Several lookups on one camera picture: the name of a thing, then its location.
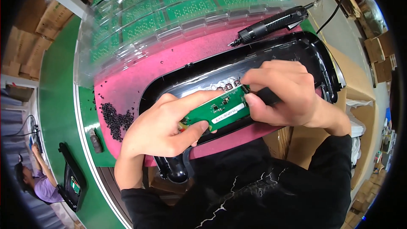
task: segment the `black plastic housing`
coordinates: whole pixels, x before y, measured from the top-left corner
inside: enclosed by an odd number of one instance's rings
[[[85,176],[80,170],[78,164],[75,162],[65,143],[63,142],[59,143],[58,151],[62,153],[66,162],[64,185],[63,186],[59,184],[57,185],[58,193],[62,196],[66,204],[68,204],[69,208],[71,208],[72,211],[77,212],[81,207],[81,203],[84,199],[86,192]],[[70,185],[71,176],[74,176],[79,186],[81,187],[79,195],[75,193],[75,191],[72,189]]]
[[[160,76],[144,91],[138,111],[141,114],[149,109],[164,93],[181,97],[188,91],[206,89],[205,87],[209,89],[209,86],[218,80],[231,76],[240,78],[247,70],[258,68],[264,61],[272,59],[300,61],[313,75],[315,88],[321,87],[326,91],[325,99],[331,103],[337,101],[337,92],[340,91],[341,84],[338,82],[328,49],[316,35],[302,31],[236,47]],[[279,98],[270,92],[265,92],[267,97],[263,100],[267,100],[267,104],[278,102]],[[198,145],[228,135],[252,123],[253,120],[249,116],[237,120],[219,129],[215,134],[203,135]],[[187,172],[183,166],[182,156],[155,157],[155,161],[163,178],[168,177],[173,182],[182,183],[188,177],[185,175]]]

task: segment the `worker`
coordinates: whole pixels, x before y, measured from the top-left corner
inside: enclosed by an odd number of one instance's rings
[[[34,143],[31,150],[35,157],[35,172],[28,169],[21,161],[14,166],[15,177],[21,189],[48,205],[54,202],[63,202],[64,199],[58,193],[57,182],[48,165],[42,159],[38,145]]]
[[[299,62],[272,60],[241,79],[252,91],[269,87],[282,102],[267,106],[246,94],[255,121],[273,126],[323,128],[330,134],[308,170],[271,157],[262,139],[191,160],[195,184],[170,207],[143,189],[144,155],[172,157],[196,146],[208,122],[178,133],[187,113],[219,95],[198,91],[178,99],[164,94],[127,131],[115,166],[133,227],[140,228],[339,228],[350,205],[351,125],[348,116],[314,90]]]

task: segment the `green circuit board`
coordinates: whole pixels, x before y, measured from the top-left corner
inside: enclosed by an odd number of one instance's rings
[[[190,111],[181,124],[188,127],[201,120],[209,123],[209,130],[215,131],[250,114],[244,95],[249,93],[246,85],[239,85]]]

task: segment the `black t-shirt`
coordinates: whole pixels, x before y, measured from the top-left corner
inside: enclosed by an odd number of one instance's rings
[[[191,160],[195,184],[174,207],[121,191],[133,227],[340,228],[350,205],[349,135],[329,136],[309,169],[270,156],[262,139]]]

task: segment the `barcode label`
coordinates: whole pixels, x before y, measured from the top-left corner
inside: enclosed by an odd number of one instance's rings
[[[236,105],[235,107],[233,107],[232,109],[228,110],[227,112],[225,112],[224,114],[217,116],[215,119],[211,120],[213,124],[218,123],[219,121],[222,121],[234,114],[236,114],[238,111],[240,111],[241,109],[243,109],[245,107],[245,105],[243,103]]]

